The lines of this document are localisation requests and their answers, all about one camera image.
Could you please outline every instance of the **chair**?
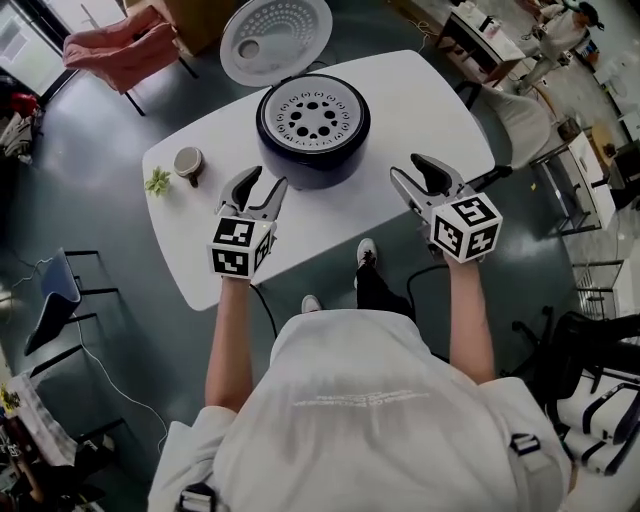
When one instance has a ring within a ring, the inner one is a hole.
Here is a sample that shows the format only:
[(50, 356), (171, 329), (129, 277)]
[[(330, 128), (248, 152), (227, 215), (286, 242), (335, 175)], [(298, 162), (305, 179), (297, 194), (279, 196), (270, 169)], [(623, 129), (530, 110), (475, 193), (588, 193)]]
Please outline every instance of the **chair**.
[(142, 109), (127, 91), (176, 60), (194, 78), (174, 44), (173, 27), (152, 6), (108, 27), (78, 32), (65, 39), (63, 61), (67, 69), (84, 69), (124, 94), (138, 113)]
[(525, 167), (549, 139), (551, 123), (545, 110), (531, 98), (507, 94), (469, 81), (459, 84), (455, 91), (461, 94), (465, 89), (471, 90), (465, 103), (469, 111), (480, 98), (496, 113), (511, 141), (511, 162), (509, 165), (497, 165), (489, 172), (483, 183), (474, 187), (480, 190), (499, 178), (509, 176), (513, 169)]
[[(101, 293), (117, 292), (117, 288), (100, 288), (94, 290), (80, 290), (76, 283), (77, 276), (73, 275), (67, 256), (84, 256), (98, 254), (98, 251), (64, 251), (58, 252), (49, 263), (47, 270), (42, 277), (40, 285), (42, 296), (45, 298), (40, 319), (36, 328), (27, 340), (24, 355), (35, 352), (43, 345), (58, 337), (65, 325), (97, 316), (95, 313), (88, 313), (72, 318), (73, 313), (80, 305), (84, 295), (96, 295)], [(74, 352), (80, 350), (81, 345), (77, 345), (62, 354), (39, 365), (37, 373), (53, 366), (57, 362), (69, 357)]]
[(541, 405), (569, 398), (583, 370), (602, 376), (603, 369), (640, 376), (640, 346), (624, 340), (640, 334), (640, 315), (613, 320), (592, 320), (579, 313), (565, 313), (553, 327), (553, 308), (545, 306), (543, 335), (538, 338), (522, 322), (513, 330), (534, 346), (532, 355), (509, 376), (523, 376), (535, 367), (531, 391)]

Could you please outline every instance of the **white chair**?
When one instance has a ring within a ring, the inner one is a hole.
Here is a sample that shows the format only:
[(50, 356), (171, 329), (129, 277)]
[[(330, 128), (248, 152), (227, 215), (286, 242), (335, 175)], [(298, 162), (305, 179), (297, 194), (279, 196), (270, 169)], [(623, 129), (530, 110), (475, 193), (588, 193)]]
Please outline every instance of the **white chair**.
[(551, 122), (544, 108), (532, 98), (508, 94), (467, 81), (458, 85), (455, 91), (460, 94), (467, 88), (471, 89), (465, 103), (469, 111), (480, 98), (496, 113), (511, 141), (511, 162), (508, 166), (496, 166), (481, 185), (484, 188), (495, 180), (508, 176), (513, 169), (525, 167), (547, 143), (551, 135)]

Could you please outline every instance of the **white cable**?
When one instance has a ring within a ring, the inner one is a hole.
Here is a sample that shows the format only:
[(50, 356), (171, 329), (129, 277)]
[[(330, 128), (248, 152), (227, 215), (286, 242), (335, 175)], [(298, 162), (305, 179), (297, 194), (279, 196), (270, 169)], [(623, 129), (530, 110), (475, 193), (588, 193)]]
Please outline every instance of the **white cable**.
[(127, 400), (129, 400), (129, 402), (132, 402), (136, 405), (139, 405), (140, 407), (144, 407), (145, 409), (149, 409), (153, 414), (156, 415), (156, 417), (160, 420), (160, 423), (162, 423), (162, 428), (164, 429), (164, 435), (162, 436), (162, 438), (160, 439), (160, 441), (158, 441), (158, 453), (162, 453), (162, 450), (160, 449), (160, 445), (162, 444), (162, 442), (167, 438), (167, 436), (169, 435), (169, 431), (167, 430), (167, 424), (164, 422), (164, 420), (162, 419), (162, 416), (160, 416), (156, 410), (147, 405), (147, 404), (143, 404), (142, 402), (138, 402), (137, 400), (134, 400), (133, 398), (131, 398), (128, 395), (125, 395), (122, 391), (120, 391), (120, 389), (118, 389), (118, 386), (116, 386), (113, 381), (111, 380), (111, 377), (109, 376), (109, 373), (107, 372), (107, 369), (104, 367), (104, 365), (102, 364), (102, 361), (100, 361), (100, 359), (98, 359), (96, 356), (94, 356), (89, 349), (86, 347), (86, 345), (84, 344), (84, 338), (82, 337), (82, 327), (80, 326), (80, 322), (76, 322), (76, 325), (78, 326), (78, 332), (80, 333), (80, 345), (82, 345), (82, 348), (84, 349), (84, 351), (87, 353), (87, 355), (89, 357), (91, 357), (92, 359), (94, 359), (99, 365), (100, 368), (102, 368), (102, 371), (104, 372), (105, 376), (107, 377), (107, 380), (109, 381), (109, 384), (111, 384), (111, 387), (113, 389), (115, 389), (120, 395), (122, 395), (123, 397), (125, 397)]
[(420, 21), (418, 23), (411, 20), (407, 20), (407, 21), (411, 23), (414, 27), (416, 27), (420, 32), (422, 32), (422, 34), (424, 34), (424, 37), (422, 38), (422, 46), (418, 50), (418, 53), (420, 53), (422, 50), (424, 50), (424, 47), (427, 45), (427, 38), (431, 36), (437, 36), (438, 34), (429, 30), (429, 24), (426, 21)]
[(26, 283), (27, 281), (31, 281), (34, 276), (36, 275), (36, 273), (38, 272), (38, 267), (40, 265), (43, 265), (44, 263), (49, 263), (51, 260), (53, 260), (53, 258), (48, 258), (46, 260), (39, 260), (34, 266), (33, 266), (33, 271), (31, 272), (31, 275), (29, 277), (23, 277), (22, 279), (20, 279), (20, 281), (18, 281), (17, 283), (14, 283), (11, 285), (11, 288), (9, 289), (9, 316), (7, 317), (7, 321), (4, 323), (5, 325), (8, 325), (9, 322), (11, 321), (11, 318), (13, 316), (13, 290), (14, 288), (16, 288), (17, 286), (21, 285), (22, 283)]
[[(51, 260), (53, 260), (53, 258), (48, 258), (46, 260), (39, 260), (33, 266), (33, 272), (31, 272), (31, 275), (29, 277), (23, 277), (17, 283), (15, 283), (15, 284), (13, 284), (11, 286), (10, 294), (9, 294), (9, 317), (7, 318), (7, 321), (5, 322), (5, 325), (7, 325), (11, 321), (11, 316), (12, 316), (12, 312), (13, 312), (13, 290), (14, 290), (14, 288), (16, 288), (17, 286), (21, 285), (22, 283), (25, 283), (27, 281), (31, 281), (34, 278), (34, 276), (36, 275), (36, 273), (38, 272), (38, 267), (40, 265), (44, 264), (44, 263), (49, 263)], [(134, 403), (136, 405), (139, 405), (141, 407), (144, 407), (145, 409), (149, 409), (153, 414), (155, 414), (158, 417), (158, 419), (160, 420), (160, 423), (162, 423), (162, 428), (164, 429), (164, 436), (162, 436), (160, 441), (158, 441), (158, 453), (162, 453), (162, 451), (160, 450), (160, 445), (162, 444), (162, 442), (169, 435), (169, 431), (167, 430), (167, 424), (164, 422), (162, 417), (156, 412), (156, 410), (153, 407), (151, 407), (149, 405), (146, 405), (146, 404), (143, 404), (142, 402), (138, 402), (137, 400), (134, 400), (130, 396), (125, 395), (122, 391), (120, 391), (120, 389), (118, 389), (118, 386), (116, 386), (113, 383), (113, 381), (111, 380), (111, 377), (109, 376), (109, 373), (107, 372), (107, 369), (102, 364), (102, 361), (100, 361), (100, 359), (98, 359), (96, 356), (94, 356), (89, 351), (89, 349), (86, 347), (86, 345), (84, 344), (84, 338), (82, 336), (82, 327), (80, 326), (80, 322), (77, 322), (76, 325), (78, 326), (78, 333), (80, 334), (80, 345), (82, 345), (82, 348), (89, 355), (89, 357), (91, 357), (92, 359), (95, 359), (95, 361), (100, 365), (100, 368), (102, 368), (102, 371), (104, 372), (105, 376), (107, 377), (107, 380), (109, 381), (109, 384), (111, 384), (111, 387), (113, 387), (113, 389), (115, 389), (120, 395), (125, 397), (130, 402), (132, 402), (132, 403)]]

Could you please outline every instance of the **shoe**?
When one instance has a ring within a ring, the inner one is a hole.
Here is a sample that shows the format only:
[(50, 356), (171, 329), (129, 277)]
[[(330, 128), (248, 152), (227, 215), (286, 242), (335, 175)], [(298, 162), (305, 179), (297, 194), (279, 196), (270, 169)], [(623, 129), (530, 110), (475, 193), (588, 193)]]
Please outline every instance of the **shoe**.
[(302, 299), (302, 306), (300, 308), (302, 313), (313, 313), (314, 311), (322, 311), (322, 304), (315, 295), (307, 295)]
[[(378, 248), (376, 243), (371, 238), (363, 238), (358, 245), (358, 251), (356, 252), (356, 258), (358, 259), (358, 268), (362, 265), (369, 265), (376, 268), (378, 264)], [(353, 280), (353, 287), (358, 289), (358, 276)]]

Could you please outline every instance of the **black cable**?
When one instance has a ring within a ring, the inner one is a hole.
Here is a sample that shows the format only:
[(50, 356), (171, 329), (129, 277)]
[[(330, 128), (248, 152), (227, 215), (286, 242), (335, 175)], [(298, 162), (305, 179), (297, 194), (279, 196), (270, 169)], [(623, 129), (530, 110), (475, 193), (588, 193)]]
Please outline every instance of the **black cable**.
[(416, 272), (415, 274), (411, 274), (411, 276), (409, 276), (409, 279), (407, 279), (407, 295), (409, 296), (409, 302), (411, 303), (411, 310), (413, 311), (414, 318), (416, 317), (416, 301), (413, 299), (413, 293), (411, 293), (411, 281), (413, 281), (416, 277), (421, 276), (422, 274), (427, 274), (432, 270), (436, 270), (439, 268), (448, 269), (449, 266), (443, 263), (440, 265), (433, 265), (431, 267), (423, 268), (422, 270), (418, 270), (418, 272)]
[(273, 319), (273, 315), (271, 314), (271, 310), (269, 309), (269, 306), (267, 306), (267, 301), (264, 300), (262, 293), (260, 293), (260, 290), (258, 290), (257, 287), (251, 285), (251, 288), (253, 289), (254, 292), (258, 294), (258, 297), (260, 297), (260, 301), (262, 301), (262, 305), (264, 306), (264, 309), (266, 310), (267, 315), (269, 315), (269, 320), (271, 320), (271, 328), (273, 329), (273, 337), (275, 339), (278, 337), (278, 329), (276, 329), (276, 322)]

